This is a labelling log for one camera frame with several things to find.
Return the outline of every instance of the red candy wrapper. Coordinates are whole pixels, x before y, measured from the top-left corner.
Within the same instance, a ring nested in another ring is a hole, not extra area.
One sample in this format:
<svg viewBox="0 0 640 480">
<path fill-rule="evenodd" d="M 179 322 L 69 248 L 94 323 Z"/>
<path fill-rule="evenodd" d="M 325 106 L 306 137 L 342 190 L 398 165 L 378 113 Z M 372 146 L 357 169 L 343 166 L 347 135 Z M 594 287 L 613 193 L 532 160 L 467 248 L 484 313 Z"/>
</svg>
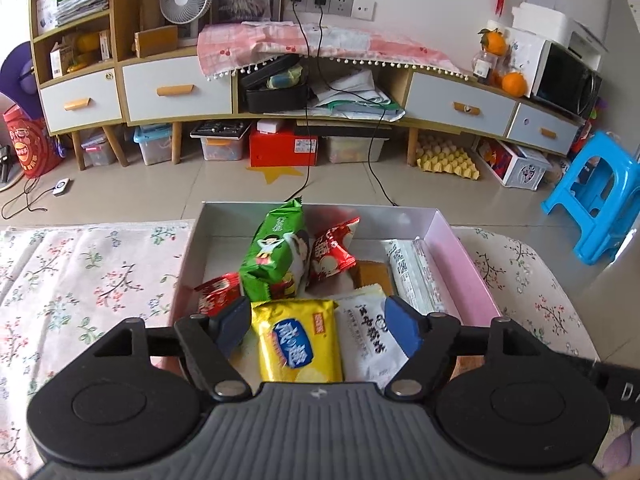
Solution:
<svg viewBox="0 0 640 480">
<path fill-rule="evenodd" d="M 347 252 L 360 218 L 354 218 L 316 236 L 311 253 L 309 285 L 353 267 L 356 259 Z"/>
<path fill-rule="evenodd" d="M 198 311 L 201 314 L 215 316 L 240 297 L 240 274 L 224 274 L 197 286 L 194 290 L 200 293 Z"/>
</svg>

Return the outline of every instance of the electric fan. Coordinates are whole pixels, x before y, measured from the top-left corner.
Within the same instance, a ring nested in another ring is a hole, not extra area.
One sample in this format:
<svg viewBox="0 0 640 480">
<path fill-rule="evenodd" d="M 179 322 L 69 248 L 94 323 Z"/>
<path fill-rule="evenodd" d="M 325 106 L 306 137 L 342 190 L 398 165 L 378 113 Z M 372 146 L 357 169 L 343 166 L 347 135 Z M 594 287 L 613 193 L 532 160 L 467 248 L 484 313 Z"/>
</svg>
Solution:
<svg viewBox="0 0 640 480">
<path fill-rule="evenodd" d="M 188 25 L 194 29 L 194 34 L 189 34 L 185 41 L 180 44 L 197 44 L 198 42 L 198 20 L 209 10 L 212 0 L 160 0 L 160 11 L 162 15 L 175 25 Z"/>
</svg>

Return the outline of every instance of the black circular pad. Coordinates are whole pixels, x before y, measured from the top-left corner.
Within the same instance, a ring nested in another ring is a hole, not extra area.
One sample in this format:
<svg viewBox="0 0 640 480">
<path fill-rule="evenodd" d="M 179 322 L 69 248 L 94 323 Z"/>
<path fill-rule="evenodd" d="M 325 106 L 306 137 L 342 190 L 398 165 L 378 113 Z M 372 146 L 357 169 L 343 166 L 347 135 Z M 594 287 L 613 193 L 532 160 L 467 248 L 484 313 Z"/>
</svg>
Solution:
<svg viewBox="0 0 640 480">
<path fill-rule="evenodd" d="M 463 449 L 513 468 L 590 461 L 609 427 L 609 405 L 586 378 L 537 357 L 456 377 L 442 389 L 435 413 Z"/>
<path fill-rule="evenodd" d="M 28 425 L 49 460 L 84 468 L 124 468 L 180 446 L 200 420 L 184 379 L 129 357 L 69 366 L 33 397 Z"/>
</svg>

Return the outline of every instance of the blue plastic stool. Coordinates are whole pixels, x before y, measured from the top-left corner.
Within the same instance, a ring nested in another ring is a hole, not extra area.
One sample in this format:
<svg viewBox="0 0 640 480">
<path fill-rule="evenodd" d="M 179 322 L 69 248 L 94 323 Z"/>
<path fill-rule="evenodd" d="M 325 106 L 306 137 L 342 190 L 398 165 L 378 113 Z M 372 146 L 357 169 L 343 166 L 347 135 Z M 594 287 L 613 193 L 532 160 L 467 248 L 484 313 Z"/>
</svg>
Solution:
<svg viewBox="0 0 640 480">
<path fill-rule="evenodd" d="M 582 168 L 594 156 L 599 156 L 600 161 L 587 183 L 576 182 Z M 609 186 L 609 195 L 603 198 Z M 610 137 L 597 132 L 542 203 L 542 211 L 549 214 L 558 204 L 580 226 L 575 255 L 585 264 L 593 265 L 605 252 L 620 247 L 640 213 L 640 165 Z"/>
</svg>

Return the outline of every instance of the white drawer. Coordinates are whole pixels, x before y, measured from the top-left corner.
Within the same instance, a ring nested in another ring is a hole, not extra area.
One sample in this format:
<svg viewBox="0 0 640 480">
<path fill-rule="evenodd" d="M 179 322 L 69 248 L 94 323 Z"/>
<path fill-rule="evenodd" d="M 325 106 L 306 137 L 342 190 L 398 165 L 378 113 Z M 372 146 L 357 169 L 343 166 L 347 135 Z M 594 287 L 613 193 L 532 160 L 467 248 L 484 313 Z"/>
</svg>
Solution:
<svg viewBox="0 0 640 480">
<path fill-rule="evenodd" d="M 489 90 L 414 73 L 406 116 L 503 136 L 515 105 L 516 101 Z"/>
<path fill-rule="evenodd" d="M 88 124 L 122 120 L 113 69 L 48 86 L 40 95 L 52 134 Z"/>
<path fill-rule="evenodd" d="M 207 81 L 197 56 L 138 63 L 122 72 L 131 122 L 231 113 L 231 77 Z"/>
<path fill-rule="evenodd" d="M 577 131 L 569 121 L 520 103 L 507 139 L 566 155 Z"/>
</svg>

